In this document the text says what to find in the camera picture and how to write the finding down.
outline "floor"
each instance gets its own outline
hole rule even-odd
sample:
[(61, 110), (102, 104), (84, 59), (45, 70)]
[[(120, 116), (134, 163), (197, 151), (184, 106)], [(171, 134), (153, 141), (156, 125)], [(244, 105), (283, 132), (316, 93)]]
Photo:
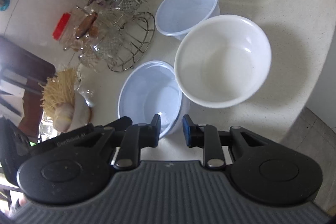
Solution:
[(325, 211), (336, 205), (336, 133), (304, 108), (281, 143), (313, 158), (321, 166), (323, 183), (315, 203)]

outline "speckled countertop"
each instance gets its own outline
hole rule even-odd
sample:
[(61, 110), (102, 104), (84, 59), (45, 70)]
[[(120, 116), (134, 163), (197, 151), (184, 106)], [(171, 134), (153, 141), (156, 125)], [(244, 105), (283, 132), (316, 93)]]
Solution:
[[(148, 0), (155, 13), (162, 0)], [(196, 123), (221, 130), (241, 125), (274, 141), (281, 141), (304, 107), (320, 75), (336, 25), (336, 0), (219, 0), (221, 14), (236, 14), (256, 22), (272, 48), (272, 68), (262, 88), (249, 100), (226, 109), (208, 109), (191, 103), (189, 115)], [(174, 64), (180, 42), (156, 32), (141, 60)], [(85, 85), (95, 93), (93, 123), (117, 118), (121, 87), (130, 74), (84, 73)], [(142, 159), (201, 159), (202, 150), (185, 146), (182, 129), (145, 148)]]

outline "bowl rim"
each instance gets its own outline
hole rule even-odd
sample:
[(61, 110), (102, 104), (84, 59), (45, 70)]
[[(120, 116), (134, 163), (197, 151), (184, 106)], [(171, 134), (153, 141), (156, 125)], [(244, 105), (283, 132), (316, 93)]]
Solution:
[[(267, 68), (267, 72), (265, 73), (264, 79), (260, 82), (259, 85), (257, 85), (254, 89), (251, 89), (248, 93), (246, 93), (243, 96), (240, 96), (238, 98), (229, 100), (229, 101), (223, 101), (223, 102), (210, 102), (210, 101), (206, 101), (206, 100), (201, 100), (198, 99), (197, 97), (191, 95), (186, 88), (182, 85), (181, 82), (181, 76), (179, 73), (179, 62), (181, 59), (181, 52), (182, 52), (182, 48), (184, 47), (184, 45), (189, 41), (189, 37), (193, 35), (194, 32), (196, 32), (199, 28), (202, 28), (204, 25), (209, 24), (211, 22), (218, 22), (218, 21), (222, 21), (222, 20), (227, 20), (227, 19), (239, 19), (241, 21), (244, 21), (245, 23), (251, 25), (253, 28), (255, 28), (261, 36), (263, 36), (263, 40), (266, 42), (266, 54), (268, 55), (268, 60), (265, 63)], [(176, 77), (176, 81), (178, 83), (178, 86), (180, 87), (180, 89), (182, 90), (183, 94), (191, 101), (193, 101), (194, 103), (204, 106), (204, 107), (209, 107), (209, 108), (226, 108), (226, 107), (231, 107), (234, 105), (238, 105), (241, 102), (244, 102), (245, 100), (249, 99), (252, 95), (254, 95), (260, 88), (261, 86), (264, 84), (264, 82), (266, 81), (270, 68), (271, 68), (271, 63), (272, 63), (272, 51), (271, 51), (271, 47), (269, 44), (269, 40), (266, 36), (266, 34), (264, 33), (264, 31), (253, 21), (249, 20), (248, 18), (242, 17), (242, 16), (238, 16), (238, 15), (219, 15), (219, 16), (215, 16), (212, 18), (209, 18), (207, 20), (205, 20), (204, 22), (202, 22), (201, 24), (197, 25), (197, 27), (195, 27), (193, 30), (191, 30), (186, 36), (185, 38), (182, 40), (181, 44), (179, 45), (178, 49), (177, 49), (177, 53), (175, 55), (175, 62), (174, 62), (174, 68), (175, 68), (175, 77)]]
[(160, 28), (160, 26), (159, 26), (159, 24), (158, 24), (158, 19), (157, 19), (157, 18), (160, 17), (160, 13), (161, 13), (162, 7), (165, 5), (165, 3), (166, 3), (167, 1), (168, 1), (168, 0), (163, 0), (163, 2), (161, 2), (159, 8), (158, 8), (157, 11), (156, 11), (156, 14), (155, 14), (155, 26), (156, 26), (157, 30), (158, 30), (161, 34), (163, 34), (163, 35), (165, 35), (165, 36), (168, 36), (168, 37), (178, 37), (178, 36), (181, 36), (181, 35), (184, 35), (184, 34), (190, 32), (190, 30), (191, 30), (192, 28), (194, 28), (194, 27), (197, 26), (198, 24), (204, 22), (205, 20), (207, 20), (207, 19), (209, 18), (209, 16), (210, 16), (210, 15), (213, 13), (213, 11), (215, 10), (216, 6), (218, 5), (218, 0), (215, 0), (214, 5), (213, 5), (213, 7), (211, 8), (210, 12), (209, 12), (209, 13), (208, 13), (208, 14), (207, 14), (207, 15), (206, 15), (200, 22), (198, 22), (196, 25), (193, 25), (192, 27), (190, 27), (190, 28), (188, 28), (188, 29), (186, 29), (186, 30), (183, 30), (183, 31), (179, 31), (179, 32), (166, 32), (166, 31), (164, 31), (164, 30), (162, 30), (162, 29)]
[[(153, 66), (160, 66), (160, 67), (164, 67), (168, 70), (170, 70), (172, 72), (172, 74), (175, 76), (175, 71), (174, 68), (172, 67), (172, 65), (168, 64), (167, 62), (164, 61), (160, 61), (160, 60), (153, 60), (153, 61), (148, 61), (143, 63), (142, 65), (138, 66), (134, 71), (132, 71), (132, 73), (127, 77), (126, 81), (123, 84), (123, 87), (121, 88), (120, 94), (119, 94), (119, 99), (118, 99), (118, 119), (121, 118), (121, 114), (120, 114), (120, 102), (124, 93), (124, 90), (127, 86), (127, 83), (129, 82), (129, 80), (132, 78), (132, 76), (134, 74), (136, 74), (139, 70), (141, 70), (144, 67), (148, 67), (148, 65), (153, 65)], [(172, 120), (172, 122), (169, 123), (169, 125), (167, 126), (167, 128), (162, 131), (160, 133), (160, 138), (162, 138), (164, 135), (166, 135), (171, 129), (172, 127), (175, 125), (176, 120), (179, 117), (179, 113), (181, 111), (181, 107), (182, 107), (182, 91), (179, 88), (178, 89), (178, 102), (177, 102), (177, 111), (174, 114), (174, 119)]]

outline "oval plastic bowl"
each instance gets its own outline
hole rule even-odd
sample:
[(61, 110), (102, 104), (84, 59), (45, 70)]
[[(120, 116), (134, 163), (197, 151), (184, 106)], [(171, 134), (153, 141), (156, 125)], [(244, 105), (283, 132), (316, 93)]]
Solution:
[(164, 0), (155, 25), (160, 33), (182, 40), (195, 25), (219, 14), (218, 0)]
[(128, 116), (133, 124), (150, 123), (161, 116), (160, 138), (172, 133), (182, 109), (182, 91), (174, 69), (163, 61), (137, 67), (124, 83), (118, 101), (118, 117)]
[(183, 39), (175, 57), (175, 75), (191, 101), (225, 108), (257, 92), (271, 60), (267, 36), (257, 24), (221, 15), (202, 22)]

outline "red object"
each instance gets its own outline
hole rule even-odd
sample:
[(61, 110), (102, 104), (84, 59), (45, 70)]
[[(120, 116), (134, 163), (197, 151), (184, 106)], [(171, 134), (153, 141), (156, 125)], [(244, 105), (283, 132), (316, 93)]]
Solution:
[(62, 17), (60, 18), (59, 22), (57, 23), (57, 26), (52, 34), (53, 38), (55, 40), (59, 40), (61, 37), (65, 26), (67, 25), (68, 21), (70, 19), (70, 14), (69, 13), (64, 13)]

